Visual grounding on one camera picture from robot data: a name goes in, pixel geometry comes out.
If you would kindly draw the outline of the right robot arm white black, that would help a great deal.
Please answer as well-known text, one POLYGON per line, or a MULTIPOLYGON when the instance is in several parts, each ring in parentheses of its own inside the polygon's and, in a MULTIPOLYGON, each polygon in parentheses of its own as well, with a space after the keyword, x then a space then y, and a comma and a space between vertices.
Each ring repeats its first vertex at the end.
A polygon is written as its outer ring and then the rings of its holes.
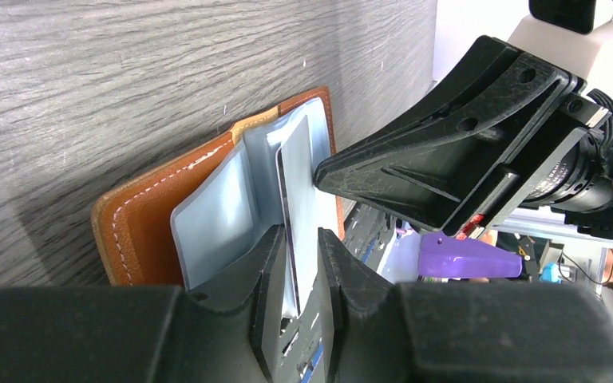
POLYGON ((413 107, 324 160, 321 191, 420 232, 475 238, 517 208, 549 208, 613 239, 613 21, 593 1, 531 1, 507 40, 481 36, 413 107))

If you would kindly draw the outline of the brown card holder wallet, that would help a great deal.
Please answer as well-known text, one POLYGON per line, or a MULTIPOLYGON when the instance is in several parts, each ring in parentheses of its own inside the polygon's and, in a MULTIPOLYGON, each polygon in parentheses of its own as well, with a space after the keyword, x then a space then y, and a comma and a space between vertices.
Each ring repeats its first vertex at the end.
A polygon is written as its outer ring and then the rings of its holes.
POLYGON ((108 191, 95 203, 91 224, 113 286, 183 285, 170 216, 240 142, 242 135, 273 122, 307 101, 325 107, 330 150, 336 151, 330 90, 321 86, 233 123, 208 142, 108 191))

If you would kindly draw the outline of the light blue credit card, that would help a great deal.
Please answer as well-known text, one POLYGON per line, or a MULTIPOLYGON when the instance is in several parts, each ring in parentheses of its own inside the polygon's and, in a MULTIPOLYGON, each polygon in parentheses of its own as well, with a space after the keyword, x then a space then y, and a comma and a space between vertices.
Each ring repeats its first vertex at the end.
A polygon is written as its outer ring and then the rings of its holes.
MULTIPOLYGON (((246 131, 222 164, 171 214, 184 286, 193 289, 249 251, 272 225, 285 223, 276 154, 294 121, 310 123, 312 185, 316 166, 330 156, 323 102, 312 99, 270 123, 246 131)), ((315 191, 315 227, 338 226, 335 197, 315 191)))

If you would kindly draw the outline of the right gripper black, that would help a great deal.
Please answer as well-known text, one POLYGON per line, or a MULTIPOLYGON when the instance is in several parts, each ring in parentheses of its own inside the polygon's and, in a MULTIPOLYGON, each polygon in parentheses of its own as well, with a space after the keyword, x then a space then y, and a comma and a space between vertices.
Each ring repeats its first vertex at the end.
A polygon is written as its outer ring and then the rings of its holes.
POLYGON ((314 184, 458 239, 518 207, 613 239, 613 100, 568 102, 575 92, 574 74, 479 37, 413 107, 324 160, 314 184))

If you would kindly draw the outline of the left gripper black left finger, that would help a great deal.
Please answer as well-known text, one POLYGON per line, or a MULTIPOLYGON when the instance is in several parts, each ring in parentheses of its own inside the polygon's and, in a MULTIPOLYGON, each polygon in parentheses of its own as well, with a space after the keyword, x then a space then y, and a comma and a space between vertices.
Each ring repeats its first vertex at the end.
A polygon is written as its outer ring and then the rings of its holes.
POLYGON ((275 225, 189 292, 0 289, 0 382, 271 382, 285 263, 275 225))

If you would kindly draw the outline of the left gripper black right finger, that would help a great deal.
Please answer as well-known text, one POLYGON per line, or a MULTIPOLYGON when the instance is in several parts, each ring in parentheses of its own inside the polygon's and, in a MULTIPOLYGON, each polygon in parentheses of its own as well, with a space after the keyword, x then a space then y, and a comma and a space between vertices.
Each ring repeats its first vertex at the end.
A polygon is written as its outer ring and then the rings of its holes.
POLYGON ((329 382, 613 382, 613 321, 581 287, 392 284, 318 230, 329 382))

